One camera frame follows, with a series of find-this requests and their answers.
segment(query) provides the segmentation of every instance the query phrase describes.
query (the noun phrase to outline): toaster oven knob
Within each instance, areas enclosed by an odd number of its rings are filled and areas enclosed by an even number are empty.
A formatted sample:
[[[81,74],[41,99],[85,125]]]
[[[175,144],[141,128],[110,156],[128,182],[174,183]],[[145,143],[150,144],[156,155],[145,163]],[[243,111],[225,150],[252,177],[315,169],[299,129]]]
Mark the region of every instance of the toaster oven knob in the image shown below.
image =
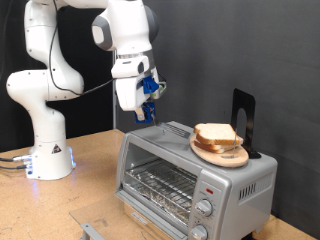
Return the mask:
[[[191,230],[193,240],[206,240],[208,238],[207,229],[202,225],[198,225]]]
[[[208,200],[201,200],[196,203],[195,208],[204,217],[209,217],[212,213],[212,206]]]

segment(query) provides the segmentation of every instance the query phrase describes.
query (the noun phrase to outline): wooden cutting board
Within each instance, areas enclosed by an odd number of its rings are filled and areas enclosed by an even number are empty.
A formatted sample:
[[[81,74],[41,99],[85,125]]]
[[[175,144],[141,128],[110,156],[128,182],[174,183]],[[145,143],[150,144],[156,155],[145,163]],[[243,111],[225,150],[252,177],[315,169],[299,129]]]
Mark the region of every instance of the wooden cutting board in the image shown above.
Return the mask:
[[[233,150],[226,151],[224,153],[212,153],[208,152],[206,150],[203,150],[201,148],[198,148],[194,145],[194,140],[196,138],[196,135],[193,135],[190,138],[190,146],[192,150],[203,160],[206,160],[207,162],[213,163],[215,165],[219,165],[222,167],[241,167],[245,164],[247,164],[249,160],[249,155],[247,151],[239,146],[236,147],[234,150],[234,155],[237,156],[236,158],[232,158],[233,156]]]

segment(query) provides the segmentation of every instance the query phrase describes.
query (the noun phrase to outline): black backdrop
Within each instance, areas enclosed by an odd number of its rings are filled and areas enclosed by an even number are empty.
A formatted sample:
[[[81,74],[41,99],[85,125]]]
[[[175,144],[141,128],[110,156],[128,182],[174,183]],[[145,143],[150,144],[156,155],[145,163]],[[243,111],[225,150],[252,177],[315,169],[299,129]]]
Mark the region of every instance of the black backdrop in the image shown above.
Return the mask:
[[[45,65],[26,52],[24,9],[26,0],[0,1],[0,152],[33,145],[33,129],[27,111],[6,91],[8,76]],[[91,24],[101,9],[59,11],[59,37],[62,53],[71,67],[84,78],[85,90],[111,79],[112,53],[98,48]],[[66,118],[67,138],[112,129],[112,86],[86,96],[48,106]]]
[[[253,147],[279,163],[272,209],[320,239],[320,1],[144,2],[160,21],[154,56],[168,80],[158,118],[230,123],[233,89],[254,95]],[[117,117],[124,132],[145,127],[119,107]]]

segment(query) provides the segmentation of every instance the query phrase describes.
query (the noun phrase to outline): stainless steel toaster oven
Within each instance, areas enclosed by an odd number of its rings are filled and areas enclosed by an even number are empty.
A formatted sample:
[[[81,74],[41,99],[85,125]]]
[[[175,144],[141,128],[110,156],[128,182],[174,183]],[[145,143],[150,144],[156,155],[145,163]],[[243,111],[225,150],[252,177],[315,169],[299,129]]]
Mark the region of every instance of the stainless steel toaster oven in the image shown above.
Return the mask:
[[[117,194],[174,239],[239,240],[270,217],[277,161],[261,155],[243,167],[218,167],[188,139],[156,126],[136,130],[123,139]]]

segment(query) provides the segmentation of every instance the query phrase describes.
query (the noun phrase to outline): power cable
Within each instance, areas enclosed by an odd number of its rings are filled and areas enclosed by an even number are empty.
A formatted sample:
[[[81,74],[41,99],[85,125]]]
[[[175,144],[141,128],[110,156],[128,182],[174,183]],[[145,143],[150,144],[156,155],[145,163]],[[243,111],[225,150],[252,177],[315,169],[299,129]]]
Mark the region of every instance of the power cable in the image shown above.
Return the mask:
[[[10,158],[0,158],[1,162],[13,162],[13,159]]]
[[[55,37],[55,35],[56,35],[56,33],[57,33],[57,30],[58,30],[58,7],[57,7],[56,1],[55,1],[55,0],[52,0],[52,1],[53,1],[53,3],[54,3],[54,7],[55,7],[55,9],[56,9],[56,20],[57,20],[57,25],[56,25],[56,27],[55,27],[55,29],[54,29],[53,37],[52,37],[51,44],[50,44],[50,52],[49,52],[49,69],[50,69],[50,75],[51,75],[51,79],[52,79],[53,85],[54,85],[56,88],[58,88],[59,90],[61,90],[61,91],[68,91],[68,92],[71,92],[71,93],[73,93],[73,94],[75,94],[75,95],[77,95],[77,96],[83,96],[83,95],[85,95],[85,94],[92,93],[93,91],[96,91],[96,90],[98,90],[98,89],[100,89],[100,88],[108,85],[108,84],[111,83],[113,80],[115,80],[115,79],[113,78],[113,79],[109,80],[108,82],[106,82],[106,83],[104,83],[104,84],[102,84],[102,85],[100,85],[100,86],[98,86],[98,87],[95,87],[95,88],[93,88],[93,89],[90,89],[90,90],[88,90],[88,91],[86,91],[86,92],[84,92],[84,93],[76,93],[76,92],[74,92],[74,91],[71,90],[71,89],[65,89],[65,88],[61,88],[61,87],[57,86],[57,84],[56,84],[55,81],[54,81],[53,74],[52,74],[51,54],[52,54],[52,47],[53,47],[54,37]]]
[[[1,169],[8,169],[8,170],[20,170],[20,169],[26,169],[27,166],[26,165],[20,165],[18,167],[13,167],[13,168],[8,168],[8,167],[3,167],[3,166],[0,166]]]
[[[157,72],[158,72],[158,74],[160,75],[160,77],[165,81],[165,82],[167,82],[167,79],[164,77],[164,76],[162,76],[162,74],[157,70]]]

